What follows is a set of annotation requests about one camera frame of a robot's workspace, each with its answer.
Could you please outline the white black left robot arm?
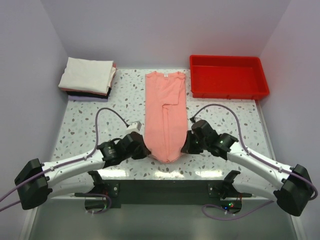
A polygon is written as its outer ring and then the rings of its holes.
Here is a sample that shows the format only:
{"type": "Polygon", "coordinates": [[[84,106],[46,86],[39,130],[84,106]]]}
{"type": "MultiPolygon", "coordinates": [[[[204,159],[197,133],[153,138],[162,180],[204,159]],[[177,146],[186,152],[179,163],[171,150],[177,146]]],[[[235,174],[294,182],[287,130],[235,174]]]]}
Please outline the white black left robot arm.
{"type": "Polygon", "coordinates": [[[52,197],[54,187],[74,176],[119,165],[132,158],[148,157],[143,136],[131,132],[123,138],[96,144],[91,152],[56,162],[41,163],[35,158],[27,162],[14,180],[23,210],[36,208],[52,197]]]}

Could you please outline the salmon pink t shirt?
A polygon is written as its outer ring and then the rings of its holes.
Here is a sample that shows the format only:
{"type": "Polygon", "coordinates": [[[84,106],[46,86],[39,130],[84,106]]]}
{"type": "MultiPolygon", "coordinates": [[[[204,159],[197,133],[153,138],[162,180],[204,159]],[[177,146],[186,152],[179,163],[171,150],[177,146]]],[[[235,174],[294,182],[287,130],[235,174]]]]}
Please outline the salmon pink t shirt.
{"type": "Polygon", "coordinates": [[[144,142],[151,156],[172,163],[181,155],[188,130],[186,75],[183,72],[145,75],[144,142]]]}

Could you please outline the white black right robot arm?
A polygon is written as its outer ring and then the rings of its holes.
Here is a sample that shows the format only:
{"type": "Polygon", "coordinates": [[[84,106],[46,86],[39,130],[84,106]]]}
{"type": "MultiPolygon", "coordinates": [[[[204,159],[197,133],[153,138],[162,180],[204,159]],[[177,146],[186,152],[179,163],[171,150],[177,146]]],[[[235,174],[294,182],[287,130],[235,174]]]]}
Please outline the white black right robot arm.
{"type": "Polygon", "coordinates": [[[286,213],[299,217],[312,196],[316,195],[308,170],[297,164],[292,167],[272,160],[247,147],[242,140],[228,134],[218,134],[206,120],[192,122],[187,131],[181,152],[199,155],[204,151],[212,156],[241,165],[263,180],[257,183],[242,183],[239,171],[231,171],[223,183],[223,192],[230,197],[237,193],[252,194],[266,198],[286,213]]]}

